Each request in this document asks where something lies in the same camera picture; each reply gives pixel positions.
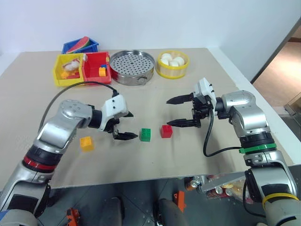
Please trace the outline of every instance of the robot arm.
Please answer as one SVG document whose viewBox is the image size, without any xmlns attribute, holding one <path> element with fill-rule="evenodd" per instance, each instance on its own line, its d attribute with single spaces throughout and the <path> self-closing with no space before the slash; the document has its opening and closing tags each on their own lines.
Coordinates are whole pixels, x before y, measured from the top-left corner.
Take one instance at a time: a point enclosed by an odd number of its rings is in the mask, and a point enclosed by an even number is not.
<svg viewBox="0 0 301 226">
<path fill-rule="evenodd" d="M 6 183 L 0 197 L 0 212 L 18 209 L 40 216 L 50 193 L 48 182 L 76 130 L 91 127 L 112 133 L 114 139 L 129 140 L 137 135 L 119 133 L 116 125 L 120 117 L 132 116 L 122 95 L 107 100 L 101 111 L 76 100 L 63 101 Z"/>
<path fill-rule="evenodd" d="M 203 78 L 189 95 L 174 97 L 168 104 L 193 102 L 193 120 L 168 122 L 177 127 L 200 127 L 200 120 L 215 112 L 219 119 L 229 119 L 240 140 L 240 153 L 250 169 L 245 172 L 251 198 L 262 202 L 269 226 L 301 225 L 301 202 L 297 199 L 294 178 L 277 150 L 265 114 L 253 94 L 239 90 L 215 97 L 212 84 Z"/>
</svg>

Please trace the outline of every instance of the table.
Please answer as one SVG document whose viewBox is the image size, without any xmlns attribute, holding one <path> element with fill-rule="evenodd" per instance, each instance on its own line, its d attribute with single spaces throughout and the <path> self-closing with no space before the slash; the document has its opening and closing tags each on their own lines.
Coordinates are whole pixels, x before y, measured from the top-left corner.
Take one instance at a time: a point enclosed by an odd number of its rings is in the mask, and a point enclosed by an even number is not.
<svg viewBox="0 0 301 226">
<path fill-rule="evenodd" d="M 202 153 L 209 120 L 202 128 L 173 128 L 171 139 L 162 139 L 159 129 L 167 121 L 191 118 L 191 103 L 167 105 L 175 96 L 189 94 L 197 81 L 206 77 L 213 84 L 216 96 L 237 90 L 235 83 L 206 48 L 178 49 L 190 57 L 185 77 L 168 80 L 154 72 L 144 86 L 129 87 L 112 81 L 122 94 L 134 118 L 123 118 L 120 132 L 139 134 L 141 128 L 151 129 L 151 142 L 138 138 L 129 141 L 113 140 L 111 134 L 95 129 L 79 129 L 56 168 L 50 184 L 53 188 L 85 186 L 155 178 L 183 177 L 199 174 L 231 173 L 246 170 L 243 155 L 238 150 L 223 152 L 211 158 Z M 109 50 L 110 55 L 118 50 Z M 155 59 L 163 49 L 147 49 Z M 58 51 L 24 52 L 0 77 L 1 160 L 0 190 L 16 164 L 31 147 L 37 135 L 42 114 L 52 97 L 61 90 L 55 87 L 52 68 Z M 60 101 L 76 99 L 100 108 L 111 91 L 105 87 L 85 86 L 68 90 L 53 104 L 52 117 Z M 92 136 L 95 150 L 82 153 L 79 138 Z M 276 140 L 288 165 L 294 162 Z M 227 120 L 215 120 L 207 151 L 240 145 L 233 127 Z"/>
</svg>

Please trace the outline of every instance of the black cable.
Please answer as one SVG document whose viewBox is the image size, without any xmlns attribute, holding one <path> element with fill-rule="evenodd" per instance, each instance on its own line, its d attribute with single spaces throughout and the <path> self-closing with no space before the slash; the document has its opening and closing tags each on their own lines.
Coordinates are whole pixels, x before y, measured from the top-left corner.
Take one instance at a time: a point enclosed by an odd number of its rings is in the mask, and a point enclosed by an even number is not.
<svg viewBox="0 0 301 226">
<path fill-rule="evenodd" d="M 50 101 L 50 103 L 48 104 L 43 116 L 42 116 L 42 119 L 41 119 L 41 122 L 40 122 L 40 125 L 39 125 L 39 130 L 38 132 L 41 130 L 41 128 L 43 127 L 43 124 L 44 124 L 44 121 L 45 121 L 45 118 L 47 116 L 47 113 L 51 107 L 51 105 L 55 102 L 55 100 L 62 94 L 64 93 L 65 91 L 67 91 L 68 89 L 71 89 L 72 87 L 74 86 L 78 86 L 78 85 L 81 85 L 81 84 L 86 84 L 86 83 L 94 83 L 94 84 L 98 84 L 98 85 L 103 85 L 105 87 L 108 87 L 109 89 L 113 90 L 113 97 L 114 96 L 117 96 L 118 95 L 118 92 L 116 89 L 114 89 L 112 86 L 109 86 L 107 84 L 104 84 L 104 83 L 101 83 L 101 82 L 97 82 L 97 81 L 82 81 L 82 82 L 78 82 L 78 83 L 75 83 L 73 85 L 70 85 L 66 88 L 64 88 L 63 90 L 61 90 L 60 92 L 58 92 L 55 97 Z"/>
<path fill-rule="evenodd" d="M 210 134 L 211 134 L 211 130 L 212 130 L 212 126 L 213 126 L 213 120 L 214 120 L 213 109 L 210 110 L 209 116 L 210 116 L 210 123 L 209 123 L 209 127 L 208 127 L 207 134 L 206 134 L 206 137 L 205 137 L 204 146 L 203 146 L 204 156 L 211 157 L 211 156 L 214 156 L 218 153 L 221 153 L 221 152 L 224 152 L 224 151 L 227 151 L 227 150 L 240 149 L 241 147 L 227 147 L 227 148 L 221 149 L 219 151 L 213 152 L 211 154 L 206 153 L 207 143 L 208 143 L 208 140 L 209 140 L 209 137 L 210 137 Z"/>
<path fill-rule="evenodd" d="M 254 216 L 261 217 L 261 218 L 266 218 L 265 215 L 260 214 L 260 213 L 253 213 L 253 212 L 251 212 L 250 210 L 248 210 L 248 209 L 246 208 L 246 181 L 245 181 L 245 183 L 244 183 L 244 189 L 243 189 L 243 206 L 244 206 L 245 210 L 246 210 L 249 214 L 252 214 L 252 215 L 254 215 Z"/>
</svg>

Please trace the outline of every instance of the blue plastic bin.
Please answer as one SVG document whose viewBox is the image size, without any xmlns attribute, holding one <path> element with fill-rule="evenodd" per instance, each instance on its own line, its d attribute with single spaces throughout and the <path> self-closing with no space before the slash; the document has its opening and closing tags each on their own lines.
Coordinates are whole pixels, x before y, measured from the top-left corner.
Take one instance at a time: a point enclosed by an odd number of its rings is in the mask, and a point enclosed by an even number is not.
<svg viewBox="0 0 301 226">
<path fill-rule="evenodd" d="M 63 50 L 62 50 L 62 54 L 66 54 L 66 52 L 72 47 L 74 46 L 80 39 L 74 40 L 74 41 L 70 41 L 64 44 L 63 46 Z M 98 42 L 90 39 L 90 45 L 78 49 L 76 51 L 74 51 L 73 53 L 92 53 L 92 52 L 98 52 L 97 50 L 97 46 L 98 46 Z"/>
</svg>

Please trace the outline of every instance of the yellow plastic bin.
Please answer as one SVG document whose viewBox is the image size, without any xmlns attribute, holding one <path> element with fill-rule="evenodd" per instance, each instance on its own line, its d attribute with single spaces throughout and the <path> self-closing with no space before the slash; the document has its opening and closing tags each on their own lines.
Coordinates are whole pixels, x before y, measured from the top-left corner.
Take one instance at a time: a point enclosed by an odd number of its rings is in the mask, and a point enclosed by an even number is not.
<svg viewBox="0 0 301 226">
<path fill-rule="evenodd" d="M 74 54 L 60 54 L 56 58 L 55 66 L 53 68 L 53 78 L 56 86 L 70 86 L 74 83 L 84 81 L 82 73 L 83 53 Z M 62 72 L 64 72 L 63 65 L 78 58 L 79 59 L 79 78 L 76 79 L 63 79 L 61 78 Z"/>
<path fill-rule="evenodd" d="M 171 54 L 172 58 L 182 57 L 184 59 L 184 65 L 179 67 L 168 66 L 161 62 L 161 56 L 164 53 Z M 159 75 L 167 79 L 179 79 L 186 73 L 187 66 L 189 65 L 189 57 L 180 51 L 167 50 L 159 54 L 157 59 L 156 71 Z"/>
</svg>

